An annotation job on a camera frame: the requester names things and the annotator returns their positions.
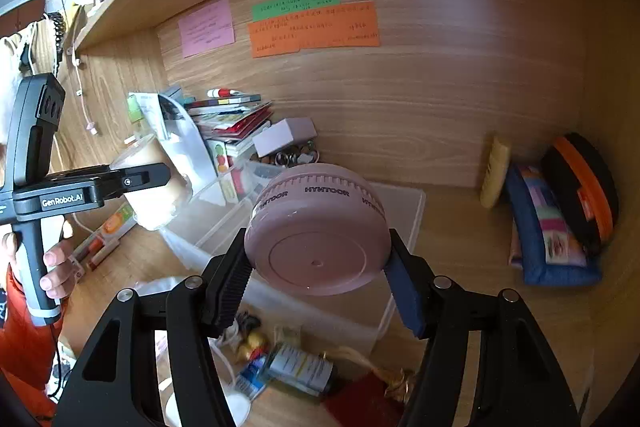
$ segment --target finger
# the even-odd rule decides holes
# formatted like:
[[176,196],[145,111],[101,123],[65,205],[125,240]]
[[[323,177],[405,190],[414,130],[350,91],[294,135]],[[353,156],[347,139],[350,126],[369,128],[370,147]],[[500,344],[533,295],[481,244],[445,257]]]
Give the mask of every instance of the finger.
[[73,252],[74,248],[71,242],[68,239],[64,239],[44,254],[44,264],[58,266],[64,263]]
[[60,286],[56,286],[52,290],[47,291],[47,297],[50,299],[63,299],[69,295],[74,290],[76,286],[75,277],[69,277],[65,282],[63,282]]
[[71,223],[65,221],[62,225],[62,237],[65,239],[71,239],[74,237],[74,227],[71,226]]
[[43,290],[51,290],[56,286],[60,286],[73,273],[73,265],[71,261],[65,261],[63,264],[56,266],[40,279],[40,288]]
[[10,261],[15,260],[15,253],[18,250],[18,237],[15,233],[7,233],[2,238],[2,249],[4,250],[4,253],[9,256]]

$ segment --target orange stripe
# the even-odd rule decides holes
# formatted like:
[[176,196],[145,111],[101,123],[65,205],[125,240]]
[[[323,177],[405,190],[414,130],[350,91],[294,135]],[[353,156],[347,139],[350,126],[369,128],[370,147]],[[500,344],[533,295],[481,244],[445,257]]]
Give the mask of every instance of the orange stripe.
[[607,201],[600,182],[595,174],[593,174],[593,171],[591,171],[587,161],[564,136],[556,139],[554,147],[571,167],[580,185],[582,185],[583,190],[586,192],[596,218],[600,240],[603,242],[606,241],[613,232],[613,217],[611,216],[609,201]]

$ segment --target orange sticky note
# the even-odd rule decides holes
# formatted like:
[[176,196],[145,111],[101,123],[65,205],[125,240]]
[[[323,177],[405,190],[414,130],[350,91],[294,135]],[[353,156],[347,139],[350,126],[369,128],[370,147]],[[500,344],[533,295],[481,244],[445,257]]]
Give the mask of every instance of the orange sticky note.
[[312,8],[252,22],[249,36],[254,58],[300,49],[380,45],[372,1]]

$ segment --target pink sticky note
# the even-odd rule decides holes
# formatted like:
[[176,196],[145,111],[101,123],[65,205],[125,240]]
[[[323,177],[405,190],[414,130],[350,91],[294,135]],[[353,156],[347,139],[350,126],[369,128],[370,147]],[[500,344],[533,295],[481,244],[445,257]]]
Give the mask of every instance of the pink sticky note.
[[236,42],[229,0],[219,0],[178,20],[184,58]]

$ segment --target metal screw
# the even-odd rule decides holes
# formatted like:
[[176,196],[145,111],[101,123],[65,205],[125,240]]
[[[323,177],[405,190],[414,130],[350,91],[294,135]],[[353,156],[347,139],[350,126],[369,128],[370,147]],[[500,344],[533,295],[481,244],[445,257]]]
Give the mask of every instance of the metal screw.
[[187,286],[187,288],[190,290],[199,288],[202,285],[202,277],[198,275],[192,275],[191,277],[187,278],[187,280],[184,282],[184,285]]
[[433,280],[434,285],[436,285],[436,288],[440,288],[441,290],[448,290],[449,288],[451,288],[451,285],[453,284],[451,282],[451,279],[449,279],[449,277],[444,277],[444,275],[438,275],[434,280]]
[[124,288],[118,292],[118,301],[127,302],[133,296],[133,290],[130,288]]
[[507,288],[502,292],[502,297],[504,300],[508,302],[518,302],[520,300],[520,295],[516,290],[512,290],[511,288]]

